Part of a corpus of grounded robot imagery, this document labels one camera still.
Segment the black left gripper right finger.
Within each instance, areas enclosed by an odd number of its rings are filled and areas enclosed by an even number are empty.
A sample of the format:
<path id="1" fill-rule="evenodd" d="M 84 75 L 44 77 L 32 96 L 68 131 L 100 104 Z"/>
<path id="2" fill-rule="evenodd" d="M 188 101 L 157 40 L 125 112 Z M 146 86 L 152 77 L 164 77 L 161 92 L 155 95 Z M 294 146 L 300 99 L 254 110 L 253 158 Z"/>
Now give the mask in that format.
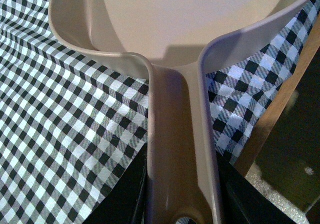
<path id="1" fill-rule="evenodd" d="M 227 224 L 286 224 L 288 217 L 266 199 L 220 153 L 216 154 Z"/>

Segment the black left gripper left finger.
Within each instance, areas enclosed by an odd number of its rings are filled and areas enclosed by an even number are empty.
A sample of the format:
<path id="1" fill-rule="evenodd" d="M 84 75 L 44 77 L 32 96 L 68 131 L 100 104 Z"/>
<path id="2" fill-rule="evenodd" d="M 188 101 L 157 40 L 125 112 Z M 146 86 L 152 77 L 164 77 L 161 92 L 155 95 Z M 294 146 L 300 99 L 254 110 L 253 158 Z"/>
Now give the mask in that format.
<path id="1" fill-rule="evenodd" d="M 144 144 L 112 191 L 86 219 L 86 223 L 144 223 L 146 185 L 147 144 Z"/>

